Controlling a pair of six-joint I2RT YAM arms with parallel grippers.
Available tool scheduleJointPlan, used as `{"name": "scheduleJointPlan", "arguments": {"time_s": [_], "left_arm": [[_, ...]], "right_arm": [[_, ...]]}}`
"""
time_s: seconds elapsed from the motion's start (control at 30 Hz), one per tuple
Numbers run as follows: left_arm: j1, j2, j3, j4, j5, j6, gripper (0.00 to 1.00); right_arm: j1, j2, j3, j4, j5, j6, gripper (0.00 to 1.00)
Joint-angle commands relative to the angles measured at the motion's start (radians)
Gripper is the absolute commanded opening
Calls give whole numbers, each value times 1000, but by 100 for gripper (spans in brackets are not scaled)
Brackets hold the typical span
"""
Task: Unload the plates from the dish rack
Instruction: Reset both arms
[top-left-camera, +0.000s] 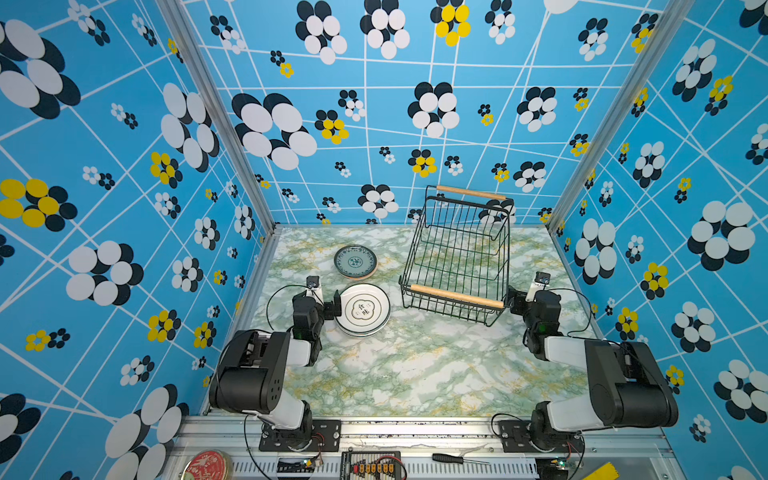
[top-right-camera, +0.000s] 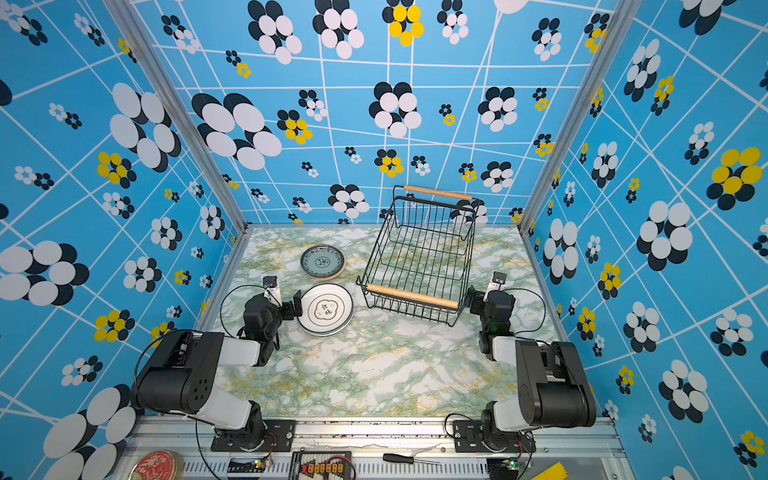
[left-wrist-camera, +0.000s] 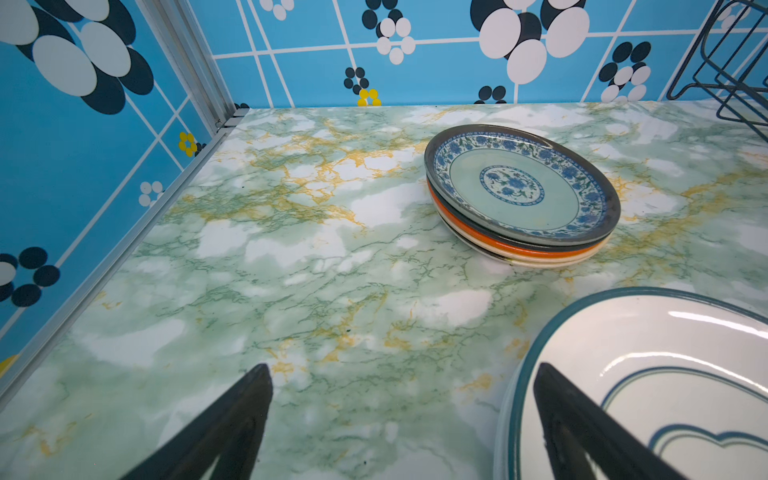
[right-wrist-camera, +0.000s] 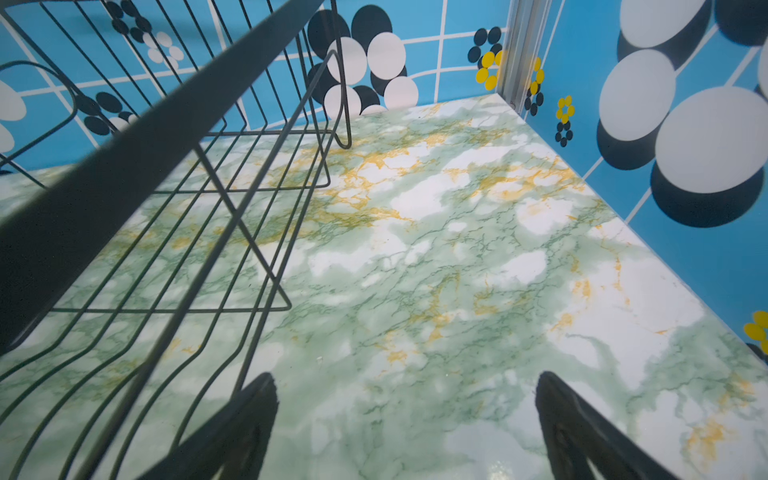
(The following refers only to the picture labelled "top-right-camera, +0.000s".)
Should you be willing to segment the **white plate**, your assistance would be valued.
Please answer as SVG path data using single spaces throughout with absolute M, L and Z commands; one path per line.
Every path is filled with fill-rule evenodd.
M 316 337 L 329 337 L 339 333 L 351 321 L 354 300 L 345 287 L 325 283 L 311 287 L 300 300 L 302 313 L 299 327 Z

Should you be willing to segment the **black wire dish rack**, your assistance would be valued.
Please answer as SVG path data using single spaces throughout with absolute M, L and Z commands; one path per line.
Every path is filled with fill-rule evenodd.
M 469 289 L 475 231 L 485 205 L 393 187 L 392 201 L 367 264 L 356 279 L 365 305 L 390 313 L 447 325 L 456 324 Z M 369 292 L 367 284 L 453 300 L 458 309 Z

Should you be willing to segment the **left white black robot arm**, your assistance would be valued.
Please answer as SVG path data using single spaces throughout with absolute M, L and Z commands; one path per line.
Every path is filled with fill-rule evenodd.
M 216 386 L 215 377 L 222 367 L 265 366 L 280 348 L 282 323 L 303 313 L 301 299 L 298 291 L 281 302 L 275 288 L 266 288 L 246 302 L 244 325 L 235 337 L 184 329 L 155 340 L 150 359 L 135 369 L 131 402 L 204 422 L 220 436 L 260 442 L 266 435 L 261 407 Z

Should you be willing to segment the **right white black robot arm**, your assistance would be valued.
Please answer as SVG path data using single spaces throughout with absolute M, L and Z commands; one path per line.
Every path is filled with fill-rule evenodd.
M 511 327 L 515 298 L 504 290 L 468 290 L 465 305 L 479 317 L 480 351 L 515 369 L 517 394 L 487 404 L 482 413 L 488 438 L 538 428 L 591 427 L 597 407 L 577 349 L 570 342 L 524 338 Z

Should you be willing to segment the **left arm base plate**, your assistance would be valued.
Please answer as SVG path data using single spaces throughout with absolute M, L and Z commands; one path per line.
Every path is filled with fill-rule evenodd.
M 253 453 L 289 452 L 292 449 L 295 420 L 261 420 L 239 430 L 215 429 L 210 449 L 213 452 Z

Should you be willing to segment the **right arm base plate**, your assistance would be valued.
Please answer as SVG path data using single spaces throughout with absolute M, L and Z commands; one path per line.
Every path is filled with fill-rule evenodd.
M 535 441 L 524 432 L 502 432 L 484 427 L 479 420 L 455 420 L 448 432 L 457 453 L 530 454 L 537 450 Z

